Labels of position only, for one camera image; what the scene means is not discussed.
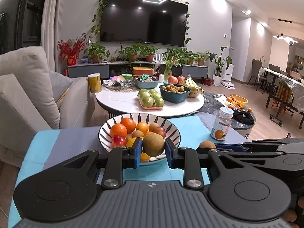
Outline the person right hand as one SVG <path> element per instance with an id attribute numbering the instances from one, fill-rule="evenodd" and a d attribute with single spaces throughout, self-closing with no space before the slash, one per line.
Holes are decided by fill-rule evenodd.
<path id="1" fill-rule="evenodd" d="M 294 227 L 294 228 L 303 227 L 303 220 L 301 221 L 301 219 L 303 218 L 303 197 L 298 199 L 297 206 L 302 211 L 301 218 L 298 218 L 298 215 L 300 215 L 300 213 L 296 213 L 296 211 L 293 209 L 289 209 L 283 217 L 284 220 L 291 227 Z"/>

